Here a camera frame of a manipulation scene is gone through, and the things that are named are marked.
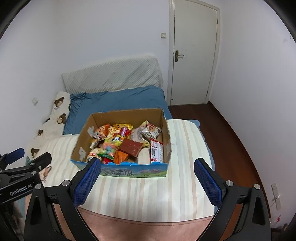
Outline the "small red snack packet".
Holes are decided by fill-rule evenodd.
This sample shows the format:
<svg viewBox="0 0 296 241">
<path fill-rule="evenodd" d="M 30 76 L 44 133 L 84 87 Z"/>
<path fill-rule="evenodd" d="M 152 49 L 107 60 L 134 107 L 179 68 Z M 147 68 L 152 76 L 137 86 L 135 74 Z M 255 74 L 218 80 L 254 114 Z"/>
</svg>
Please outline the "small red snack packet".
<svg viewBox="0 0 296 241">
<path fill-rule="evenodd" d="M 102 157 L 101 163 L 102 164 L 113 163 L 113 160 L 108 157 Z"/>
</svg>

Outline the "yellow panda snack bag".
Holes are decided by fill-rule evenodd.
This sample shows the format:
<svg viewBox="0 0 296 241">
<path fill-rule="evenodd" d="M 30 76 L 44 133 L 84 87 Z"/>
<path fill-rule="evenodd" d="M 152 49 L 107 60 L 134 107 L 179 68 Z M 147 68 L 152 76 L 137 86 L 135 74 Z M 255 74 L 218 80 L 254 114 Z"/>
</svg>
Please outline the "yellow panda snack bag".
<svg viewBox="0 0 296 241">
<path fill-rule="evenodd" d="M 92 158 L 98 158 L 99 154 L 101 154 L 101 148 L 91 150 L 86 158 L 86 161 L 89 163 Z"/>
</svg>

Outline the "orange snack packet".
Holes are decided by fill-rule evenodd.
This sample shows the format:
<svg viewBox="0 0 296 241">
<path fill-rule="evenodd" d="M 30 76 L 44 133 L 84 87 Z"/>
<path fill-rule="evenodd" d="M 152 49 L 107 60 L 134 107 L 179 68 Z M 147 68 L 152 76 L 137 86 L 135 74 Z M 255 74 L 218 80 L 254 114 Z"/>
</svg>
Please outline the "orange snack packet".
<svg viewBox="0 0 296 241">
<path fill-rule="evenodd" d="M 115 151 L 113 162 L 117 165 L 120 165 L 122 162 L 125 162 L 128 158 L 129 154 L 117 150 Z"/>
</svg>

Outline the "orange panda snack bag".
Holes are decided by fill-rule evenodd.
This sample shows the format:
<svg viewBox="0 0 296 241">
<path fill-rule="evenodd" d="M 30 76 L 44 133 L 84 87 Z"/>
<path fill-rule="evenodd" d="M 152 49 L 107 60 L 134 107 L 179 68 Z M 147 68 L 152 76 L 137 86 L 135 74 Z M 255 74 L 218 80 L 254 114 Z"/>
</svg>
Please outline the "orange panda snack bag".
<svg viewBox="0 0 296 241">
<path fill-rule="evenodd" d="M 109 127 L 110 127 L 110 124 L 109 123 L 98 127 L 94 131 L 92 137 L 95 138 L 95 139 L 97 139 L 97 140 L 104 140 L 107 137 L 107 135 L 108 135 L 108 129 L 109 129 Z"/>
</svg>

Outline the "dark red packet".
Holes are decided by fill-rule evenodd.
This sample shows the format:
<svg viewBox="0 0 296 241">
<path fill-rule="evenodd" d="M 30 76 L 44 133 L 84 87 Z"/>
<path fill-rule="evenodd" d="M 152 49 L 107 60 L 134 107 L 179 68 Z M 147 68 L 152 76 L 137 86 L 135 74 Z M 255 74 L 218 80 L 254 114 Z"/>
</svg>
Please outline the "dark red packet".
<svg viewBox="0 0 296 241">
<path fill-rule="evenodd" d="M 125 138 L 121 143 L 119 150 L 129 154 L 130 156 L 137 157 L 142 148 L 142 143 L 134 142 Z"/>
</svg>

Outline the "white wafer packet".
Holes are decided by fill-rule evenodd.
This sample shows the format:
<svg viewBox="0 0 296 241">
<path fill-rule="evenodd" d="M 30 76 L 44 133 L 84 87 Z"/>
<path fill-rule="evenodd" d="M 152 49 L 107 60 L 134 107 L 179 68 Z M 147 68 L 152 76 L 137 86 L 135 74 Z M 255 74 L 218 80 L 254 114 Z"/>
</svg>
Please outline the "white wafer packet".
<svg viewBox="0 0 296 241">
<path fill-rule="evenodd" d="M 149 165 L 151 163 L 150 149 L 148 147 L 141 149 L 137 156 L 139 165 Z"/>
</svg>

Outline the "red white long packet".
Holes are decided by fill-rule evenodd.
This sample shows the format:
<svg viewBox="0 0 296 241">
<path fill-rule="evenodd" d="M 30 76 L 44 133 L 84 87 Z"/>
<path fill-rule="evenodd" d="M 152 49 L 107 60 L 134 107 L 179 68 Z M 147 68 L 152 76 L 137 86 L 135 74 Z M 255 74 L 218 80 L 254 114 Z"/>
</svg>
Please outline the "red white long packet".
<svg viewBox="0 0 296 241">
<path fill-rule="evenodd" d="M 151 148 L 151 162 L 164 162 L 163 157 L 163 144 L 161 142 L 158 142 L 156 140 L 151 140 L 150 143 Z"/>
</svg>

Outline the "white meat snack packet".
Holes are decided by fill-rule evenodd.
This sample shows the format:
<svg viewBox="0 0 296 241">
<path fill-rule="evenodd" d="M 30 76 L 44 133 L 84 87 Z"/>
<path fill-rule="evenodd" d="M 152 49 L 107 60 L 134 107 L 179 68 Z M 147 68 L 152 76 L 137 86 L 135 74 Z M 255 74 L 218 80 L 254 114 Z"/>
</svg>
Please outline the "white meat snack packet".
<svg viewBox="0 0 296 241">
<path fill-rule="evenodd" d="M 146 120 L 145 123 L 146 126 L 141 131 L 142 136 L 147 140 L 156 140 L 162 132 L 161 128 L 158 128 L 157 126 L 151 124 L 148 120 Z"/>
</svg>

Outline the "colourful gumball candy bag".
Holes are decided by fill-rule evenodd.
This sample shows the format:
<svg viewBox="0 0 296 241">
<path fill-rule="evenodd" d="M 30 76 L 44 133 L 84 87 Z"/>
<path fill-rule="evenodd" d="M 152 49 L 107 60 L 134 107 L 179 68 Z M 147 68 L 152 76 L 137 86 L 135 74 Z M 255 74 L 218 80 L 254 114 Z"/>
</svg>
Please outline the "colourful gumball candy bag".
<svg viewBox="0 0 296 241">
<path fill-rule="evenodd" d="M 113 160 L 115 153 L 119 149 L 121 143 L 121 140 L 110 140 L 106 138 L 102 146 L 99 148 L 98 156 L 104 156 Z"/>
</svg>

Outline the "yellow red noodle packet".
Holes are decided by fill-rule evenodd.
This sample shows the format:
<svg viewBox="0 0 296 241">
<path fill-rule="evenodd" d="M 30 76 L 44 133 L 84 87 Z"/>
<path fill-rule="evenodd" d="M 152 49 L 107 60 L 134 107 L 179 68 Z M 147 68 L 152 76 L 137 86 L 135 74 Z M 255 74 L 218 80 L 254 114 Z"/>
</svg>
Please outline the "yellow red noodle packet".
<svg viewBox="0 0 296 241">
<path fill-rule="evenodd" d="M 112 141 L 122 141 L 124 138 L 130 139 L 133 125 L 131 124 L 114 124 L 108 128 L 107 138 Z"/>
</svg>

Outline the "yellow clear egg-cake bag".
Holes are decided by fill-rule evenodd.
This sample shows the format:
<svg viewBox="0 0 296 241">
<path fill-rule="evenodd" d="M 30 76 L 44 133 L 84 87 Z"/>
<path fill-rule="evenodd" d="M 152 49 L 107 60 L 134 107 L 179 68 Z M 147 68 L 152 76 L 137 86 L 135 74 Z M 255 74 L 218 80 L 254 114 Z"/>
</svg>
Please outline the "yellow clear egg-cake bag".
<svg viewBox="0 0 296 241">
<path fill-rule="evenodd" d="M 132 129 L 131 136 L 130 136 L 132 141 L 142 143 L 143 147 L 150 146 L 150 142 L 142 136 L 142 131 L 146 127 L 147 127 L 147 122 L 144 121 L 140 126 Z"/>
</svg>

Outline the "bear print pillow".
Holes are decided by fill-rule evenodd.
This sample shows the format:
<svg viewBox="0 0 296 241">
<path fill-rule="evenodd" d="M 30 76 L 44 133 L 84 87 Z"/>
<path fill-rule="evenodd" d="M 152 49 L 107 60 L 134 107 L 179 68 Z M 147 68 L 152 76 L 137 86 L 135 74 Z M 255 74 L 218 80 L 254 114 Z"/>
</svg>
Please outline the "bear print pillow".
<svg viewBox="0 0 296 241">
<path fill-rule="evenodd" d="M 70 94 L 60 91 L 53 102 L 52 112 L 48 119 L 38 129 L 33 140 L 27 145 L 26 162 L 34 160 L 46 142 L 62 135 L 70 113 L 70 104 Z"/>
</svg>

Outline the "cardboard milk box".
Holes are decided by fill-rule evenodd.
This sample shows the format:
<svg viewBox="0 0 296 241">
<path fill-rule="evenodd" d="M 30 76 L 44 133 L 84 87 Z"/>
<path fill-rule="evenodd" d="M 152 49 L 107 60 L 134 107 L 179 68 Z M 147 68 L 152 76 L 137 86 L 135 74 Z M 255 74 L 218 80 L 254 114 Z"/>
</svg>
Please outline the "cardboard milk box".
<svg viewBox="0 0 296 241">
<path fill-rule="evenodd" d="M 144 108 L 91 114 L 70 160 L 83 169 L 93 158 L 101 162 L 103 176 L 165 177 L 171 137 L 164 111 Z"/>
</svg>

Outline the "blue bed sheet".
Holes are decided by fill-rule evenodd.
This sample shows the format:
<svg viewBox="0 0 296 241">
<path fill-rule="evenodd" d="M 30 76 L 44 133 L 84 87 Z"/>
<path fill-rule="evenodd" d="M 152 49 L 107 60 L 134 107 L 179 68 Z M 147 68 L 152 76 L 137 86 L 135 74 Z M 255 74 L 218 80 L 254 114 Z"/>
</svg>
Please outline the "blue bed sheet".
<svg viewBox="0 0 296 241">
<path fill-rule="evenodd" d="M 101 174 L 134 178 L 166 176 L 171 157 L 168 121 L 173 117 L 162 89 L 146 86 L 114 92 L 78 93 L 70 98 L 71 109 L 63 133 L 79 135 L 70 161 L 80 170 L 87 165 L 86 156 L 90 152 L 87 142 L 96 128 L 106 123 L 130 123 L 137 127 L 148 120 L 162 130 L 159 138 L 165 149 L 164 162 L 147 165 L 102 164 Z"/>
</svg>

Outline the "pink striped cat blanket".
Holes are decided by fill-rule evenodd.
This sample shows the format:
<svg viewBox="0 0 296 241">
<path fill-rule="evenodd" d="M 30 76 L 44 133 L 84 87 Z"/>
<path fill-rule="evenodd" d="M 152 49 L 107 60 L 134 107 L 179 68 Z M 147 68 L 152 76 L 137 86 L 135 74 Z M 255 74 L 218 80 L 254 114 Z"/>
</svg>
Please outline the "pink striped cat blanket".
<svg viewBox="0 0 296 241">
<path fill-rule="evenodd" d="M 169 120 L 171 160 L 163 178 L 100 176 L 79 212 L 100 240 L 196 240 L 215 213 L 193 170 L 213 158 L 197 120 Z"/>
</svg>

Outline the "grey padded headboard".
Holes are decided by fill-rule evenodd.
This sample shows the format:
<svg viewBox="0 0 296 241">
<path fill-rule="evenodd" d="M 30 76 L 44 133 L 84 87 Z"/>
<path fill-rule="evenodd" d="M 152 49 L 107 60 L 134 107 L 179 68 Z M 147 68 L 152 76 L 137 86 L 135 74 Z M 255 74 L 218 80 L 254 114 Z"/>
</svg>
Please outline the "grey padded headboard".
<svg viewBox="0 0 296 241">
<path fill-rule="evenodd" d="M 119 91 L 146 86 L 163 87 L 163 76 L 154 55 L 109 59 L 62 74 L 69 94 Z"/>
</svg>

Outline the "white door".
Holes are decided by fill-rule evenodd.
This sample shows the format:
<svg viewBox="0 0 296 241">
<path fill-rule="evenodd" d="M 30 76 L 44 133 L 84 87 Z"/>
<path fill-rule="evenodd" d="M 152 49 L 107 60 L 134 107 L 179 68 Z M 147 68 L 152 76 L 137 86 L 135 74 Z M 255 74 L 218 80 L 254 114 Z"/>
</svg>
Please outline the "white door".
<svg viewBox="0 0 296 241">
<path fill-rule="evenodd" d="M 172 1 L 169 105 L 209 100 L 220 44 L 220 9 L 204 1 Z M 175 62 L 175 51 L 184 55 Z"/>
</svg>

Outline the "wall outlet with plug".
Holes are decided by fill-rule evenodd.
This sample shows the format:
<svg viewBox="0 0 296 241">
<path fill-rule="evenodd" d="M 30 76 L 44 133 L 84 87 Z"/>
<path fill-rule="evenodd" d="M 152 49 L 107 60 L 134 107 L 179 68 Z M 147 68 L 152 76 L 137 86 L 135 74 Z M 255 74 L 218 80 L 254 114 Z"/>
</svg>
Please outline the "wall outlet with plug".
<svg viewBox="0 0 296 241">
<path fill-rule="evenodd" d="M 271 184 L 271 189 L 273 192 L 273 204 L 276 206 L 276 210 L 281 210 L 280 194 L 278 192 L 278 187 L 276 183 Z"/>
</svg>

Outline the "wall switch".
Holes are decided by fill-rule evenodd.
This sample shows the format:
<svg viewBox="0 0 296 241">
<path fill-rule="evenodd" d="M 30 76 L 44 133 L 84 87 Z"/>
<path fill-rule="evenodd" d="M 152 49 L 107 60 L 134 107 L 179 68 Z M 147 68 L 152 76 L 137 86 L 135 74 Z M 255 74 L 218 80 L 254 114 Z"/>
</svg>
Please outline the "wall switch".
<svg viewBox="0 0 296 241">
<path fill-rule="evenodd" d="M 161 38 L 162 39 L 166 39 L 167 38 L 167 34 L 166 33 L 161 33 Z"/>
</svg>

